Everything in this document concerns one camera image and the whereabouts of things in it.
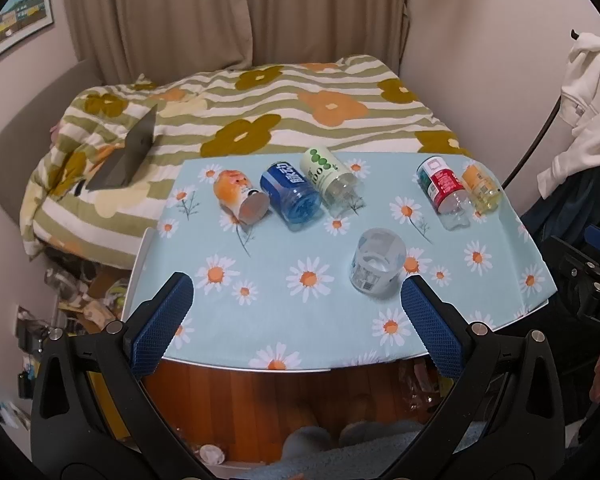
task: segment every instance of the wall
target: wall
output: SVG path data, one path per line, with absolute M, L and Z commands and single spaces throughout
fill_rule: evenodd
M 589 0 L 409 0 L 411 30 L 400 77 L 504 180 L 560 93 L 570 31 L 600 35 Z M 571 142 L 558 119 L 507 189 L 524 212 L 536 174 Z
M 51 3 L 55 24 L 0 58 L 0 130 L 42 88 L 76 63 L 63 0 Z M 18 228 L 0 209 L 0 400 L 14 400 L 27 411 L 29 403 L 18 400 L 16 375 L 22 370 L 22 353 L 11 330 L 16 304 L 39 317 L 50 317 L 54 296 L 42 281 L 44 269 L 42 258 L 29 263 Z M 8 433 L 29 452 L 26 431 Z

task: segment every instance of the painting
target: painting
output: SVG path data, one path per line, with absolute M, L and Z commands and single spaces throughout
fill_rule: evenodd
M 8 0 L 0 11 L 0 55 L 53 22 L 51 0 Z

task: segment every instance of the bed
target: bed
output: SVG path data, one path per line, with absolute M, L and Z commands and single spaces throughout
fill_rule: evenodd
M 84 187 L 126 133 L 157 106 L 154 146 L 125 189 Z M 336 63 L 269 65 L 198 73 L 157 87 L 99 86 L 80 92 L 59 136 L 27 183 L 24 247 L 46 244 L 131 269 L 145 229 L 155 227 L 190 158 L 332 150 L 459 153 L 466 150 L 397 76 L 371 56 Z M 213 164 L 199 182 L 213 179 Z

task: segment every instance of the light blue floral tablecloth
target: light blue floral tablecloth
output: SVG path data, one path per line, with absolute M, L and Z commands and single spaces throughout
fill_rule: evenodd
M 407 358 L 425 352 L 399 293 L 358 292 L 347 271 L 360 235 L 384 227 L 408 249 L 401 277 L 417 272 L 467 321 L 499 328 L 543 304 L 555 285 L 509 201 L 471 226 L 446 231 L 414 178 L 425 153 L 338 153 L 365 183 L 366 207 L 346 218 L 322 214 L 291 232 L 273 211 L 246 232 L 219 207 L 214 176 L 243 171 L 254 184 L 298 154 L 203 158 L 184 163 L 158 234 L 142 264 L 131 308 L 170 275 L 186 272 L 194 303 L 165 357 L 233 368 L 314 370 Z M 445 155 L 462 173 L 469 159 Z

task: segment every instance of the white sweatshirt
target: white sweatshirt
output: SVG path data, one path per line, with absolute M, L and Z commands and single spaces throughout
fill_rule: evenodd
M 562 84 L 560 117 L 572 127 L 572 145 L 538 175 L 547 198 L 566 178 L 600 166 L 600 38 L 584 32 L 569 54 Z

